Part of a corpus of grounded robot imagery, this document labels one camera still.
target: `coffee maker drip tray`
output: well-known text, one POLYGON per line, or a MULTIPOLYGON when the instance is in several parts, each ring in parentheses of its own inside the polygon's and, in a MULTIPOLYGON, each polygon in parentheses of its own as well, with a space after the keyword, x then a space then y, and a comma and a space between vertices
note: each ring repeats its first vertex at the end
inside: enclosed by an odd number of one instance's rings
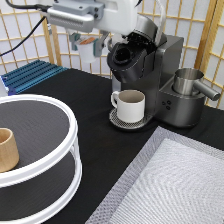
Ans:
POLYGON ((149 115, 149 114, 145 114, 145 117, 140 120, 139 122, 136 123, 126 123, 121 121, 118 117, 117 117, 117 109, 114 108, 113 110, 111 110, 110 115, 109 115, 109 119, 110 122, 117 128, 122 129, 123 131, 136 131, 139 130, 143 127, 145 127, 151 120, 152 120, 153 116, 149 115))

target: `silver canister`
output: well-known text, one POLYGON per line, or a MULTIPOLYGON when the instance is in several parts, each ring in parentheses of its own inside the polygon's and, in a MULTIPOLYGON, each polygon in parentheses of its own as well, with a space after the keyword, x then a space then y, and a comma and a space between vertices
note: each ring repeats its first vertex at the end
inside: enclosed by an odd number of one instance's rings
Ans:
POLYGON ((175 92, 184 96, 193 96, 201 92, 213 101, 220 98, 220 93, 202 82, 204 74, 200 70, 182 68, 178 69, 175 74, 173 85, 175 92))

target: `wooden cup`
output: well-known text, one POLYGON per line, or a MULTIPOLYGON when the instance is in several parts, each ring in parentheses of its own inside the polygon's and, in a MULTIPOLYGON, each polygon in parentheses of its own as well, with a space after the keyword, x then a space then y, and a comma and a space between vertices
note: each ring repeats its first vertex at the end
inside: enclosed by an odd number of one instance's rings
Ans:
POLYGON ((0 128, 0 173, 14 168, 19 162, 19 152, 11 130, 0 128))

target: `black table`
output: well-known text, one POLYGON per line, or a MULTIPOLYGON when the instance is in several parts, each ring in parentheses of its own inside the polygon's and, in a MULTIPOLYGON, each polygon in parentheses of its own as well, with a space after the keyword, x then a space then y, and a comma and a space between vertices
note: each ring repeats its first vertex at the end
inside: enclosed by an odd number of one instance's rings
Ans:
POLYGON ((71 69, 24 92, 63 101, 73 110, 79 126, 82 181, 71 202, 47 224, 85 223, 158 126, 224 150, 224 111, 209 107, 191 129, 158 121, 136 133, 115 129, 108 119, 111 86, 109 79, 71 69))

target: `mug handle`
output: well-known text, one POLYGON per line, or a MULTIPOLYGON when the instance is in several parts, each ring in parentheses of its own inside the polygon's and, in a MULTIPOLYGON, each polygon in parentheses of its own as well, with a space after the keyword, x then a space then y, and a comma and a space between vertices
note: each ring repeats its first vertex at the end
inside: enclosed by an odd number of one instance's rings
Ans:
POLYGON ((119 95, 119 92, 118 91, 115 91, 112 93, 111 95, 111 103, 112 105, 117 108, 117 104, 115 103, 115 99, 117 100, 118 99, 118 95, 119 95))

